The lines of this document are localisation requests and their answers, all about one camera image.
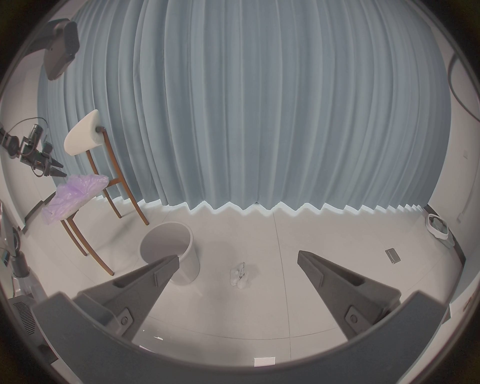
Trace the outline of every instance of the white chair backrest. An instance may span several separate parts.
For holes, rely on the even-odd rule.
[[[63,142],[65,152],[74,156],[102,145],[105,142],[103,134],[96,131],[101,126],[100,113],[94,109],[68,132]]]

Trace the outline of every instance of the purple plastic bag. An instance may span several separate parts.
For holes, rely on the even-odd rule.
[[[104,175],[71,175],[57,188],[50,203],[42,209],[43,221],[51,224],[65,220],[104,190],[109,179]]]

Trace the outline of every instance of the floor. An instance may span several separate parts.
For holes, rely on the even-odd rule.
[[[298,211],[279,204],[272,211],[232,204],[218,210],[201,204],[165,207],[141,204],[145,226],[129,201],[115,201],[118,219],[103,198],[84,206],[75,222],[115,277],[144,265],[143,236],[156,225],[178,221],[193,232],[201,270],[187,286],[169,283],[133,340],[177,359],[252,366],[254,358],[276,364],[336,347],[346,338],[297,265],[299,250],[316,253],[402,292],[422,290],[446,302],[461,270],[458,257],[425,228],[420,207],[348,208],[308,204]],[[395,248],[392,264],[385,250]],[[28,223],[22,250],[48,294],[79,290],[111,277],[89,255],[81,255],[60,223],[41,215]],[[230,285],[229,270],[246,263],[245,289]]]

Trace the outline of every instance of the gray-blue pleated curtain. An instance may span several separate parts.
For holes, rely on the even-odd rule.
[[[68,174],[92,172],[63,140],[96,108],[137,200],[375,208],[435,188],[450,93],[402,0],[91,0],[73,20],[76,59],[38,87]]]

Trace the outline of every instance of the white bin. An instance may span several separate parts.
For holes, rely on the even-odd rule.
[[[192,230],[182,223],[162,223],[153,228],[140,244],[140,256],[153,263],[166,256],[177,255],[180,268],[172,276],[173,283],[187,285],[200,272],[200,263],[193,246]]]

